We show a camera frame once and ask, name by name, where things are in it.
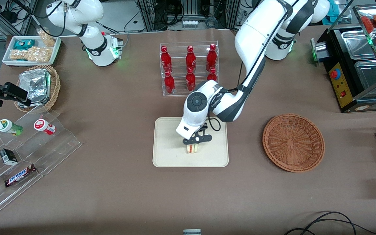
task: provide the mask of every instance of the foil tray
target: foil tray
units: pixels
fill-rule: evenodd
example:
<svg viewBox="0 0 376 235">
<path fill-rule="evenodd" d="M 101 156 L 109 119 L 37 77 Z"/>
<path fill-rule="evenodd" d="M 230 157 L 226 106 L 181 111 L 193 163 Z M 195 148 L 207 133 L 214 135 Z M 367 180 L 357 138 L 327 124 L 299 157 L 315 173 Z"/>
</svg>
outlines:
<svg viewBox="0 0 376 235">
<path fill-rule="evenodd" d="M 375 59 L 372 48 L 362 30 L 343 32 L 342 39 L 353 60 Z"/>
<path fill-rule="evenodd" d="M 376 83 L 376 60 L 358 61 L 355 63 L 355 69 L 364 89 Z M 376 89 L 370 94 L 376 95 Z"/>
</svg>

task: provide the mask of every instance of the brown paper tabletop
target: brown paper tabletop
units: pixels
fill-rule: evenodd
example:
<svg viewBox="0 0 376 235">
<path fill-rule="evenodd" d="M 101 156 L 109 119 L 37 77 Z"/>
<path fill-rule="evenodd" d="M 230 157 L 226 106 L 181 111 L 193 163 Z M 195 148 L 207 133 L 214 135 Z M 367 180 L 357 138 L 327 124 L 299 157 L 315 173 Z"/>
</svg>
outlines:
<svg viewBox="0 0 376 235">
<path fill-rule="evenodd" d="M 185 100 L 162 95 L 159 44 L 218 40 L 220 82 L 233 88 L 241 61 L 231 31 L 132 34 L 108 67 L 95 66 L 77 37 L 62 38 L 53 109 L 83 145 L 0 211 L 0 235 L 283 234 L 327 210 L 376 232 L 376 112 L 339 112 L 324 67 L 312 63 L 309 40 L 324 29 L 306 28 L 286 59 L 267 60 L 242 114 L 227 125 L 224 168 L 156 168 L 152 148 L 155 120 L 182 116 Z M 15 83 L 22 71 L 2 65 L 0 83 Z M 305 116 L 322 132 L 326 152 L 314 170 L 289 173 L 266 156 L 262 131 L 283 113 Z M 0 119 L 23 114 L 12 101 L 0 108 Z M 312 230 L 353 234 L 337 222 Z"/>
</svg>

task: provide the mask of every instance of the white tray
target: white tray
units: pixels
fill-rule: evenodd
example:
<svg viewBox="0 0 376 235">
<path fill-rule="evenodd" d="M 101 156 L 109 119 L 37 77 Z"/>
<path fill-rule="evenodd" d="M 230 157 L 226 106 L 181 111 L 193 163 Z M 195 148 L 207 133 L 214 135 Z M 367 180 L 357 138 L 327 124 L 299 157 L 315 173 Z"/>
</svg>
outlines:
<svg viewBox="0 0 376 235">
<path fill-rule="evenodd" d="M 3 58 L 4 64 L 9 65 L 9 66 L 30 66 L 31 67 L 35 65 L 51 65 L 54 63 L 56 59 L 56 55 L 60 48 L 60 44 L 62 42 L 62 39 L 60 39 L 60 37 L 56 38 L 55 46 L 53 47 L 53 53 L 48 63 L 36 62 L 36 61 L 17 61 L 17 60 L 10 59 L 9 54 L 11 53 L 11 50 L 14 48 L 15 41 L 27 40 L 27 39 L 34 39 L 36 41 L 34 46 L 46 47 L 46 45 L 43 43 L 43 40 L 40 38 L 40 36 L 13 36 L 11 41 L 9 42 L 9 45 L 7 46 L 7 50 Z"/>
<path fill-rule="evenodd" d="M 227 127 L 221 122 L 221 130 L 215 132 L 209 125 L 206 134 L 212 141 L 198 144 L 197 153 L 187 153 L 183 138 L 176 133 L 180 117 L 160 117 L 155 122 L 153 140 L 153 164 L 155 167 L 225 167 L 228 164 Z M 211 123 L 218 128 L 218 123 Z"/>
</svg>

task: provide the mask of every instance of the small box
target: small box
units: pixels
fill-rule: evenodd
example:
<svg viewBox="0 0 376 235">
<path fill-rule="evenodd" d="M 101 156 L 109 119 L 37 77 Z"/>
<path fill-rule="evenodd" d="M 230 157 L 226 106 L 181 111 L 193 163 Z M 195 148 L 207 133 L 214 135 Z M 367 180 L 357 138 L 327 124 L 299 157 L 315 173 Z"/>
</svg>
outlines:
<svg viewBox="0 0 376 235">
<path fill-rule="evenodd" d="M 9 149 L 0 150 L 1 158 L 3 159 L 4 164 L 6 165 L 15 165 L 18 163 L 17 158 L 15 157 L 14 152 Z"/>
</svg>

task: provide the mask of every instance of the brown wicker basket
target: brown wicker basket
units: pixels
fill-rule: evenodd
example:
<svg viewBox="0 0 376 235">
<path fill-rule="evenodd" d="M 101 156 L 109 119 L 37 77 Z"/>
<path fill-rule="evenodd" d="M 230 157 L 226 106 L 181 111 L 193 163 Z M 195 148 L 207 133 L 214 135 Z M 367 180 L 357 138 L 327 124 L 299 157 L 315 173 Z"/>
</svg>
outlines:
<svg viewBox="0 0 376 235">
<path fill-rule="evenodd" d="M 291 172 L 314 169 L 325 152 L 319 129 L 309 119 L 294 113 L 271 119 L 264 129 L 262 141 L 269 158 Z"/>
<path fill-rule="evenodd" d="M 29 68 L 27 71 L 35 70 L 35 69 L 46 69 L 50 73 L 50 100 L 44 106 L 46 108 L 46 110 L 49 110 L 55 104 L 57 97 L 59 95 L 59 90 L 60 90 L 59 76 L 58 76 L 56 70 L 50 65 L 36 65 L 36 66 Z M 14 105 L 17 107 L 18 110 L 21 110 L 21 111 L 26 112 L 26 113 L 30 112 L 34 108 L 34 107 L 29 107 L 29 108 L 23 109 L 23 108 L 18 106 L 16 101 L 14 102 Z"/>
</svg>

